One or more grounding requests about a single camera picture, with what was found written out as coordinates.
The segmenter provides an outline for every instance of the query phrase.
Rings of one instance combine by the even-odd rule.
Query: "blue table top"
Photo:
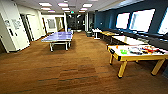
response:
[[[72,39],[72,32],[55,32],[45,37],[41,41],[54,42],[54,41],[70,41]]]

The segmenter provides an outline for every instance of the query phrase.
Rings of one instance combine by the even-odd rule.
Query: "table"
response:
[[[100,39],[100,38],[97,37],[97,33],[98,33],[98,32],[102,32],[102,31],[99,30],[99,29],[92,29],[92,31],[93,31],[94,33],[96,33],[96,37],[95,37],[94,39]]]
[[[68,44],[72,40],[72,32],[55,32],[42,39],[42,42],[50,42],[50,50],[53,51],[54,44],[65,44],[66,50],[68,50]]]
[[[159,71],[160,67],[164,63],[166,59],[168,59],[168,52],[165,51],[165,54],[161,53],[153,53],[153,54],[133,54],[128,51],[130,47],[145,47],[147,45],[139,45],[139,46],[131,46],[131,45],[119,45],[118,47],[116,46],[108,46],[108,51],[111,52],[111,58],[110,58],[110,65],[113,64],[113,59],[116,58],[118,61],[122,61],[123,63],[121,64],[118,77],[122,78],[125,67],[127,65],[128,61],[138,61],[138,60],[158,60],[157,64],[155,65],[153,71],[151,72],[152,75],[156,75],[157,72]],[[121,49],[127,50],[127,54],[122,54]]]
[[[139,41],[139,40],[127,37],[127,36],[112,36],[112,38],[115,38],[118,41],[121,41],[121,42],[123,42],[125,44],[128,44],[128,45],[148,44],[148,43],[145,43],[143,41]]]
[[[100,32],[102,35],[103,35],[103,39],[104,39],[104,36],[106,35],[107,37],[108,36],[119,36],[119,34],[116,34],[116,33],[112,33],[110,31],[103,31],[103,32]]]

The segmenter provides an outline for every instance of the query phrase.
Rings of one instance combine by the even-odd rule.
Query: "ceiling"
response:
[[[51,10],[55,10],[55,13],[64,13],[62,8],[58,6],[58,3],[64,3],[64,0],[13,0],[19,5],[26,6],[29,8],[37,9],[42,13],[48,13],[48,11],[42,10],[42,6],[38,3],[50,3],[52,6]],[[144,0],[66,0],[68,1],[68,7],[70,11],[79,13],[83,4],[93,4],[92,7],[88,8],[86,12],[94,12],[95,10],[104,11],[111,8],[119,8],[133,3],[137,3]]]

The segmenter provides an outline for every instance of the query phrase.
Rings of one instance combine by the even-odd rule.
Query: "air vent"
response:
[[[69,8],[76,8],[76,6],[68,6]]]

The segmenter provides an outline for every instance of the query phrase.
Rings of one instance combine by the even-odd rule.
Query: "ceiling light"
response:
[[[79,11],[79,12],[85,12],[85,11]]]
[[[50,8],[41,8],[42,10],[51,10]]]
[[[62,8],[62,10],[70,10],[69,8]]]
[[[92,7],[92,4],[84,4],[83,7]]]
[[[68,4],[67,4],[67,3],[58,3],[58,5],[59,5],[60,7],[68,7]]]
[[[70,11],[64,11],[64,12],[70,12]]]
[[[50,10],[50,11],[48,11],[48,12],[52,12],[52,13],[55,13],[55,11],[54,11],[54,10]]]
[[[39,3],[41,6],[52,6],[50,3]]]
[[[81,8],[81,10],[87,10],[87,8]]]
[[[98,0],[88,0],[88,1],[98,1]]]
[[[64,2],[68,2],[67,0],[65,0]]]

